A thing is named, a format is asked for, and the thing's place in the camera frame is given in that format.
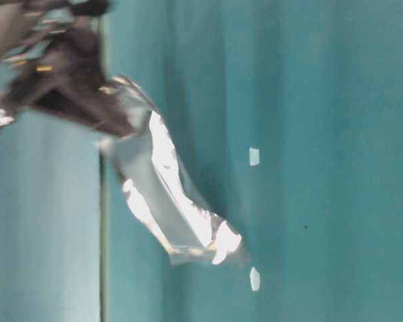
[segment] silver foil wrapper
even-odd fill
[[[172,264],[223,263],[241,249],[242,236],[212,212],[189,179],[159,110],[124,77],[103,89],[117,95],[136,133],[109,141],[122,192],[134,216],[158,239]]]

